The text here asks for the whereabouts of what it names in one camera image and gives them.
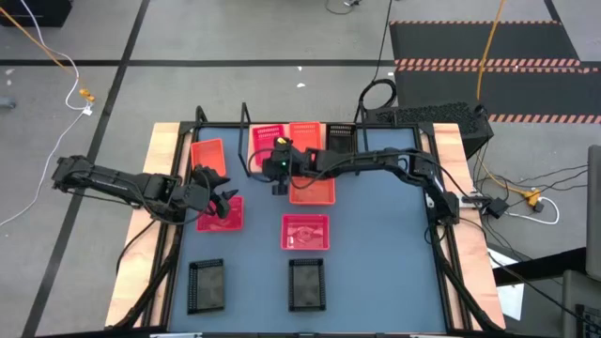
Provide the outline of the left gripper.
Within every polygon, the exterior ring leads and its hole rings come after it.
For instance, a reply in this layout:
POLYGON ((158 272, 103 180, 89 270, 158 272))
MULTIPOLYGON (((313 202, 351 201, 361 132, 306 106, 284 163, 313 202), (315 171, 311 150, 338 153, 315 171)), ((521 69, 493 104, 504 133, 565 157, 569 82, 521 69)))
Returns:
POLYGON ((238 193, 238 190, 214 193, 214 209, 211 206, 213 193, 211 186, 220 186, 229 181, 228 177, 220 176, 216 170, 200 165, 199 179, 194 178, 191 183, 174 189, 173 206, 178 210, 191 208, 208 215, 214 215, 216 211, 220 219, 225 219, 231 210, 229 200, 238 193))

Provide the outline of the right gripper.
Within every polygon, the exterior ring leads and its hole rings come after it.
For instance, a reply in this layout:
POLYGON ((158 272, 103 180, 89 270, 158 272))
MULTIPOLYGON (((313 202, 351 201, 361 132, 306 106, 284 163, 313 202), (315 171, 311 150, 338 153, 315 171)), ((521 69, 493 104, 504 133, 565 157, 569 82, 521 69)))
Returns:
MULTIPOLYGON (((304 155, 296 148, 272 150, 268 158, 262 161, 262 174, 270 181, 285 181, 297 174, 304 163, 304 155)), ((288 195, 288 186, 277 184, 272 186, 273 195, 288 195)))

